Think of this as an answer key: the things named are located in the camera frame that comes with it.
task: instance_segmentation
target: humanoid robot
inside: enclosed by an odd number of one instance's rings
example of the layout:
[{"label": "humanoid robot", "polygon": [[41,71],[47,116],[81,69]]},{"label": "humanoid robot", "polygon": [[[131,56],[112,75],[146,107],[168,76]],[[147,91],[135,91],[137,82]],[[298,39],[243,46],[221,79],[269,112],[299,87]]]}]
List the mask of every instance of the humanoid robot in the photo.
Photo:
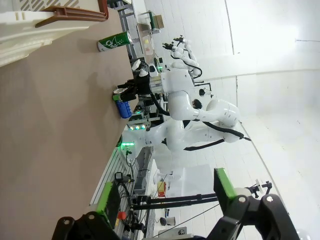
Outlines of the humanoid robot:
[{"label": "humanoid robot", "polygon": [[[206,110],[193,108],[188,90],[195,87],[195,79],[201,76],[202,70],[192,53],[191,41],[182,36],[174,40],[178,42],[177,46],[173,42],[163,43],[163,47],[170,50],[171,56],[177,60],[171,64],[170,70],[158,74],[153,66],[149,66],[149,72],[142,68],[134,79],[118,86],[126,88],[121,95],[124,101],[135,98],[136,94],[150,94],[159,112],[170,116],[168,120],[155,127],[141,130],[126,129],[123,132],[122,141],[131,143],[122,149],[127,153],[128,159],[136,158],[143,147],[161,143],[165,143],[171,151],[193,151],[222,142],[250,140],[233,129],[240,120],[240,112],[232,103],[222,99],[212,99]],[[168,94],[169,112],[163,110],[157,102],[154,96],[157,93]],[[186,127],[186,121],[201,121],[204,124],[188,124]],[[212,143],[200,147],[191,146],[197,142]]]}]

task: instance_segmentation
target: white floor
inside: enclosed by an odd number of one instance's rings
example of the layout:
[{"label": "white floor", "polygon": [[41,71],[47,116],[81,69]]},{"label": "white floor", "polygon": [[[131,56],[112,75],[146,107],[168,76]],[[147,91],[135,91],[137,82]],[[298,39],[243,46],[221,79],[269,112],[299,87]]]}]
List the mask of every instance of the white floor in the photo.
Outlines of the white floor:
[{"label": "white floor", "polygon": [[[240,124],[236,128],[237,131],[244,130]],[[213,172],[214,168],[225,168],[234,187],[249,187],[255,184],[256,179],[262,181],[270,181],[271,178],[257,154],[251,142],[239,140],[235,143],[222,143],[216,146],[208,147],[197,151],[181,151],[170,152],[164,144],[154,147],[152,158],[155,159],[161,172],[166,173],[178,167],[193,167],[197,165],[210,164]],[[216,202],[198,204],[193,206],[185,206],[179,208],[171,208],[170,217],[176,218],[176,224],[180,224],[191,217],[202,213],[203,211],[213,207]],[[159,220],[159,214],[156,215],[156,221]],[[202,214],[193,220],[186,222],[180,227],[187,227],[187,233],[206,237],[217,220],[222,217],[220,207],[216,207],[205,214]],[[154,235],[159,230],[167,229],[156,223]],[[240,234],[239,240],[258,240],[261,239],[256,229],[252,226],[244,228]]]},{"label": "white floor", "polygon": [[320,112],[243,118],[297,229],[320,239]]}]

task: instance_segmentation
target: green bracket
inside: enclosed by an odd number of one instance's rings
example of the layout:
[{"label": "green bracket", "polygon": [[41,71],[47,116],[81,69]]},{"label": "green bracket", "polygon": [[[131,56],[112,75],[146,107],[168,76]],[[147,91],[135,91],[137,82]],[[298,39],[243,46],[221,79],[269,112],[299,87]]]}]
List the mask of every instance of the green bracket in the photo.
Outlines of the green bracket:
[{"label": "green bracket", "polygon": [[222,212],[224,213],[227,207],[237,196],[235,188],[230,182],[224,168],[214,169],[213,189],[220,203]]}]

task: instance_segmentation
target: green panel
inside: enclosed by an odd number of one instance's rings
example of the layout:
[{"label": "green panel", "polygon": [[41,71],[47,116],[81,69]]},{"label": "green panel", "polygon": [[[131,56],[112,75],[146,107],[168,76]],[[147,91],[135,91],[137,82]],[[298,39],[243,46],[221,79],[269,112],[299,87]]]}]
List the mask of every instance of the green panel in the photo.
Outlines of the green panel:
[{"label": "green panel", "polygon": [[218,168],[217,174],[218,174],[218,177],[222,183],[222,187],[224,189],[226,196],[228,197],[229,201],[232,201],[237,196],[237,194],[234,189],[234,186],[232,185],[232,183],[230,182],[230,180],[226,174],[225,169]]},{"label": "green panel", "polygon": [[113,183],[110,181],[107,181],[105,183],[103,190],[102,190],[102,193],[101,193],[101,196],[100,196],[99,201],[97,203],[96,210],[95,210],[99,215],[103,216],[107,220],[108,223],[109,223],[109,220],[106,215],[105,209],[107,206],[107,202],[108,202],[108,198],[109,198],[112,186],[113,186]]}]

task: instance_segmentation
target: brown tabletop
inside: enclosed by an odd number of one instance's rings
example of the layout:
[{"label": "brown tabletop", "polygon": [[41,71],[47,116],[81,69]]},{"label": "brown tabletop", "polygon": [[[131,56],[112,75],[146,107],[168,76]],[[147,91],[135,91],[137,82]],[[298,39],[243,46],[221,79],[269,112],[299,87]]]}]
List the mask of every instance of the brown tabletop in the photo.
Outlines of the brown tabletop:
[{"label": "brown tabletop", "polygon": [[112,91],[133,77],[118,12],[0,68],[0,239],[51,239],[88,206],[128,120]]}]

